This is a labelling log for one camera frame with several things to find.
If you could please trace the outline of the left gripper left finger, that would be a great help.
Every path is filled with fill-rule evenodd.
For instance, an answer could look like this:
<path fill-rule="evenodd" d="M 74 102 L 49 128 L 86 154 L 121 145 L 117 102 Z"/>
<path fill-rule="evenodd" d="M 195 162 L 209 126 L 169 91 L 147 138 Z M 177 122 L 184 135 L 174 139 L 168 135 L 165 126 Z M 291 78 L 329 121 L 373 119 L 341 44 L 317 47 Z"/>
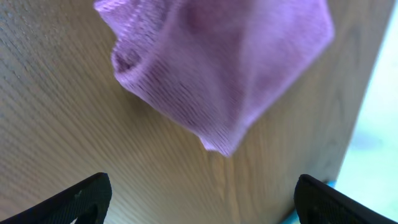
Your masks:
<path fill-rule="evenodd" d="M 111 197 L 109 176 L 99 172 L 1 224 L 103 224 Z"/>

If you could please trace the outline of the purple microfiber cloth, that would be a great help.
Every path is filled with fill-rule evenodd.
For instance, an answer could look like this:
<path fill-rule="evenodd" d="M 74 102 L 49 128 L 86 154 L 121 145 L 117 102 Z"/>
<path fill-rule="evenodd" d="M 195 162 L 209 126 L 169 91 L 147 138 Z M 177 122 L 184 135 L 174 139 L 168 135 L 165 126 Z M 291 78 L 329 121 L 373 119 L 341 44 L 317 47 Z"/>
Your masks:
<path fill-rule="evenodd" d="M 230 156 L 334 36 L 325 0 L 95 1 L 123 88 Z"/>

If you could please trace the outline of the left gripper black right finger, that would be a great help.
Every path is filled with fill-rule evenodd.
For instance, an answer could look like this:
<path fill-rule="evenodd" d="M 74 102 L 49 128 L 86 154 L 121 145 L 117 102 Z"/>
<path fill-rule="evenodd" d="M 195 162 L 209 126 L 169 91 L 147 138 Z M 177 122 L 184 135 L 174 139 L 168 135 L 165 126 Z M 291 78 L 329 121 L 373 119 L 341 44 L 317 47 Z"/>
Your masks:
<path fill-rule="evenodd" d="M 299 179 L 302 176 L 317 180 L 308 174 L 302 174 Z M 328 223 L 301 222 L 301 224 L 397 224 L 397 222 L 370 210 L 339 191 L 333 190 L 327 200 L 327 210 L 324 210 L 324 206 L 322 206 L 322 215 L 326 215 Z"/>

